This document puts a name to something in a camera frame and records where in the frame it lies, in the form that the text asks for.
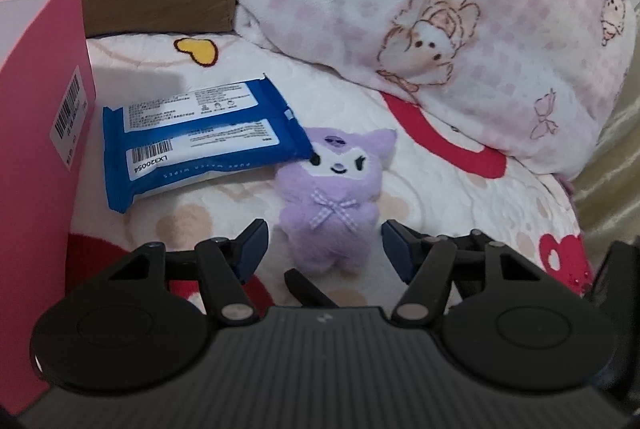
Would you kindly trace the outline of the purple Kuromi plush toy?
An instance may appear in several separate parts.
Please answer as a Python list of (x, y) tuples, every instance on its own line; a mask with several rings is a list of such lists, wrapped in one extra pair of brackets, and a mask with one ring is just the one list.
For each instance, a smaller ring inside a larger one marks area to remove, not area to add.
[(372, 251), (383, 171), (397, 132), (308, 128), (306, 134), (310, 157), (284, 164), (274, 177), (283, 200), (279, 227), (298, 271), (357, 274)]

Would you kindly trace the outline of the blue wet wipes pack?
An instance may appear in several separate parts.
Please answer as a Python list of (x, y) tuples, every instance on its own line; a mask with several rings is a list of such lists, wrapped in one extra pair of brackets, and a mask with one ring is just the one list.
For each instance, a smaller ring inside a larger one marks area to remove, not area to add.
[(144, 195), (307, 159), (303, 127), (268, 77), (102, 110), (107, 206)]

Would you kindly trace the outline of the golden satin curtain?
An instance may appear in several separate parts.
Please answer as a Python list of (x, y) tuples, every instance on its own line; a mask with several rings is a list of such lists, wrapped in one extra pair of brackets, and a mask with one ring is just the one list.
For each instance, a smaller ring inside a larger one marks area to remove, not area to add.
[(597, 149), (574, 186), (587, 255), (598, 265), (612, 241), (632, 241), (639, 234), (638, 54)]

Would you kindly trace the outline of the pink cardboard box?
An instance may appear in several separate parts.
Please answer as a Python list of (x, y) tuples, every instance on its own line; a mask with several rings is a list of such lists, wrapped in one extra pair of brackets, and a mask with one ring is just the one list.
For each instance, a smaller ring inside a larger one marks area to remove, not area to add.
[(47, 388), (29, 340), (64, 295), (95, 99), (81, 0), (1, 0), (1, 405), (12, 414)]

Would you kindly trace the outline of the pink checked cartoon pillow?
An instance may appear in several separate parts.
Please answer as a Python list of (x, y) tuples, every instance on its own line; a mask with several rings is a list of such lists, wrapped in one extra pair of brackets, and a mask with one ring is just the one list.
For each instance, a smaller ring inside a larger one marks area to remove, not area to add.
[(238, 0), (236, 29), (575, 178), (634, 55), (629, 0)]

